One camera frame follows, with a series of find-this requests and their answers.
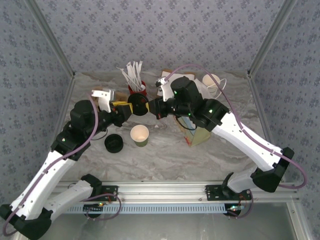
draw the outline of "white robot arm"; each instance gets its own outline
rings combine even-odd
[[[105,132],[111,124],[121,127],[132,114],[132,108],[127,103],[113,102],[111,109],[110,101],[114,96],[111,90],[93,90],[92,96],[99,98],[101,109],[97,113],[94,134]],[[28,187],[11,204],[0,206],[0,216],[31,240],[39,239],[49,229],[51,223],[74,204],[101,194],[102,182],[88,174],[72,188],[48,199],[64,174],[90,146],[88,142],[82,149],[75,151],[79,146],[86,144],[93,132],[96,119],[92,104],[93,102],[90,103],[89,100],[81,100],[75,104],[70,111],[70,121],[56,137],[51,152]],[[75,153],[61,159],[71,152]]]
[[[226,177],[226,194],[238,194],[256,187],[270,193],[276,190],[289,165],[280,156],[291,159],[294,152],[290,148],[281,149],[267,142],[244,124],[240,128],[235,115],[226,106],[215,99],[203,99],[196,84],[187,77],[174,81],[162,77],[156,82],[156,86],[161,87],[163,97],[150,101],[147,107],[157,119],[168,115],[189,117],[197,127],[228,140],[255,162],[255,167],[238,173],[232,172]],[[272,152],[254,143],[244,131]]]

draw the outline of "white plastic clip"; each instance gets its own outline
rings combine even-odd
[[[166,102],[170,98],[175,97],[174,92],[172,91],[172,88],[171,88],[171,83],[174,80],[169,80],[169,79],[166,80],[166,79],[167,79],[167,77],[164,76],[164,77],[159,78],[155,82],[155,85],[157,87],[161,87],[164,102]]]
[[[114,100],[115,91],[111,89],[92,90],[92,97],[99,98],[98,103],[101,110],[111,113],[110,101]]]

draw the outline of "wire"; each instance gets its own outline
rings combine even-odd
[[[76,183],[75,182],[70,183],[67,188],[69,189],[72,184],[76,184]]]
[[[91,139],[91,141],[97,141],[97,140],[103,139],[105,136],[107,136],[107,134],[108,134],[108,129],[106,129],[105,135],[103,135],[102,137],[99,137],[97,139]]]
[[[271,148],[268,148],[267,146],[261,144],[260,142],[258,142],[257,140],[255,140],[243,127],[242,123],[241,123],[241,118],[239,117],[236,109],[233,107],[230,99],[227,97],[227,95],[225,94],[225,92],[223,91],[223,89],[220,87],[220,85],[218,84],[217,80],[212,76],[212,74],[207,70],[205,69],[204,67],[198,65],[198,64],[194,64],[194,63],[189,63],[189,64],[185,64],[185,65],[182,65],[178,68],[176,68],[175,70],[173,70],[166,78],[165,80],[167,81],[173,74],[175,74],[177,71],[179,71],[180,69],[183,69],[183,68],[186,68],[186,67],[197,67],[199,69],[202,69],[203,71],[205,71],[206,74],[208,74],[210,76],[210,78],[214,81],[214,83],[216,84],[216,86],[218,87],[218,89],[220,90],[220,92],[222,93],[222,95],[224,96],[224,98],[226,99],[226,101],[228,102],[233,114],[234,114],[234,117],[235,117],[235,120],[236,120],[236,123],[238,124],[238,126],[240,127],[241,131],[252,141],[254,142],[255,144],[257,144],[259,147],[263,148],[264,150],[267,150],[268,152],[270,152],[271,154],[274,154],[284,160],[286,160],[287,162],[289,162],[290,164],[294,165],[297,169],[299,169],[299,171],[302,173],[303,175],[303,182],[298,185],[298,186],[290,186],[290,185],[283,185],[283,184],[279,184],[278,186],[279,187],[282,187],[282,188],[286,188],[286,189],[300,189],[300,188],[303,188],[305,185],[307,185],[308,183],[308,177],[307,177],[307,173],[305,172],[305,170],[298,164],[296,163],[295,161],[293,161],[292,159],[282,155],[281,153],[278,153],[278,152],[275,152],[274,150],[272,150]]]
[[[101,198],[101,197],[105,197],[105,196],[114,197],[114,198],[116,198],[116,199],[118,200],[118,202],[119,202],[119,209],[118,209],[118,211],[117,211],[115,214],[113,214],[112,216],[109,216],[109,217],[105,217],[105,218],[92,218],[92,217],[89,217],[89,212],[90,212],[90,210],[92,209],[92,207],[89,207],[89,209],[86,211],[86,214],[85,214],[88,219],[93,220],[93,221],[106,221],[106,220],[114,219],[115,217],[117,217],[117,216],[120,214],[120,212],[121,212],[121,207],[122,207],[121,200],[120,200],[120,198],[119,198],[117,195],[112,194],[112,193],[104,193],[104,194],[100,194],[100,195],[97,195],[97,196],[89,197],[89,198],[87,198],[87,199],[82,200],[82,202],[87,202],[87,201],[94,200],[94,199]]]
[[[52,163],[49,164],[49,166],[47,168],[45,168],[42,171],[42,174],[34,181],[33,185],[30,187],[30,189],[26,192],[26,194],[24,195],[23,199],[21,200],[21,202],[19,203],[18,207],[12,211],[12,213],[9,215],[9,217],[5,220],[3,226],[2,226],[2,233],[4,236],[9,237],[13,234],[15,234],[17,232],[17,230],[7,233],[7,226],[9,224],[9,222],[11,221],[11,219],[14,217],[14,215],[19,211],[20,208],[24,207],[24,203],[26,202],[27,198],[30,196],[30,194],[32,193],[32,191],[36,188],[36,186],[38,185],[38,183],[40,182],[40,180],[44,177],[45,174],[47,174],[47,172],[60,160],[62,159],[66,159],[74,154],[76,154],[77,152],[79,152],[81,149],[83,149],[89,142],[90,140],[94,137],[94,135],[96,134],[97,128],[98,128],[98,111],[96,108],[96,105],[94,103],[94,101],[92,100],[91,96],[88,94],[87,95],[92,107],[93,107],[93,112],[94,112],[94,127],[92,130],[91,135],[88,137],[88,139],[78,148],[76,148],[75,150],[57,158],[56,160],[54,160]]]
[[[244,208],[246,208],[246,206],[247,206],[247,199],[246,199],[245,196],[243,196],[242,194],[239,194],[239,196],[240,196],[241,199],[244,199],[244,200],[245,200]]]
[[[194,112],[193,112],[192,109],[191,109],[191,103],[189,102],[187,105],[188,105],[188,110],[189,110],[189,112],[190,112],[190,114],[191,114],[191,117],[193,117],[193,118],[195,119],[196,116],[194,115]]]
[[[245,214],[239,216],[239,215],[235,214],[232,211],[227,211],[227,213],[229,213],[231,215],[234,215],[234,216],[232,216],[232,218],[235,218],[235,219],[243,219],[246,216],[248,216],[251,213],[252,209],[254,208],[254,196],[252,195],[251,191],[250,191],[250,196],[251,196],[251,204],[250,204],[250,207],[249,207],[248,211]]]
[[[184,129],[187,129],[187,130],[190,130],[190,131],[194,131],[194,130],[196,130],[196,129],[197,129],[197,126],[195,126],[195,128],[194,128],[194,129],[187,128],[187,127],[183,126],[183,125],[182,125],[182,123],[179,121],[179,119],[178,119],[178,117],[177,117],[177,116],[175,116],[175,120],[176,120],[176,121],[177,121],[177,123],[178,123],[181,127],[183,127]]]

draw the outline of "black cap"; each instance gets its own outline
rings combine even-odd
[[[104,145],[108,152],[116,154],[120,152],[124,147],[124,141],[122,140],[122,137],[120,135],[111,134],[104,140]]]
[[[148,102],[148,98],[141,93],[133,93],[128,98],[128,103],[132,104],[133,114],[137,116],[143,116],[147,114],[148,109],[146,107],[146,103]]]

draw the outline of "blue patterned wall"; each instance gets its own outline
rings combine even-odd
[[[298,1],[254,77],[279,146],[295,151],[308,173],[300,193],[316,239],[320,239],[320,2]],[[301,181],[295,168],[289,180]]]
[[[283,0],[36,0],[76,72],[249,68]]]
[[[70,78],[23,0],[0,1],[0,204],[46,159]]]

